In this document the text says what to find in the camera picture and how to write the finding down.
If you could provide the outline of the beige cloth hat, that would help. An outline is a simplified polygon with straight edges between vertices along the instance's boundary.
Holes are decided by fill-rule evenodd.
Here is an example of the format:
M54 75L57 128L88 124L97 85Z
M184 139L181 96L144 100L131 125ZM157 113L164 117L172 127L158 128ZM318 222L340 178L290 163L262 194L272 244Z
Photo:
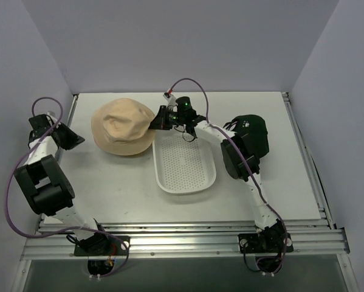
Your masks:
M153 111L136 100L112 100L91 117L94 142L98 148L113 155L141 154L154 141L156 131L149 128L154 118Z

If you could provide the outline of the black cap green brim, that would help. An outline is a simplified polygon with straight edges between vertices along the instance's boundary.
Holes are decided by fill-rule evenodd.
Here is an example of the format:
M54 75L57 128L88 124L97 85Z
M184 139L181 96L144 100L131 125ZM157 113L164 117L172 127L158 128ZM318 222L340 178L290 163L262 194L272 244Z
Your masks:
M266 122L261 116L254 114L236 116L231 121L225 123L224 128L235 133L248 134L257 157L262 158L268 154L268 131Z

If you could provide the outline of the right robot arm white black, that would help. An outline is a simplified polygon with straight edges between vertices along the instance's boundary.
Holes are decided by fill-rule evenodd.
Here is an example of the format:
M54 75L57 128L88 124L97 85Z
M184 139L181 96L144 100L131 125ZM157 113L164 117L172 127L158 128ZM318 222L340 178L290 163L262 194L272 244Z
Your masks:
M176 98L164 94L162 105L150 124L152 130L169 131L178 127L194 140L201 139L221 149L228 175L242 180L249 189L256 233L246 238L246 253L277 253L294 250L290 234L279 213L269 204L261 181L260 159L268 154L268 132L263 118L256 115L238 116L220 127L210 123L208 115L199 115L188 96Z

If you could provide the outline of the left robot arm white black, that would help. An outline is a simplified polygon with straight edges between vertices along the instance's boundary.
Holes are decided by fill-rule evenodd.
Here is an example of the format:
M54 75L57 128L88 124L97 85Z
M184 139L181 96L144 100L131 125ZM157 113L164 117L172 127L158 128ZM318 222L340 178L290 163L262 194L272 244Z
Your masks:
M129 237L108 235L96 219L79 213L74 189L56 159L60 149L71 150L85 139L49 114L33 116L29 123L30 153L14 177L31 210L74 227L66 238L74 244L75 256L128 255Z

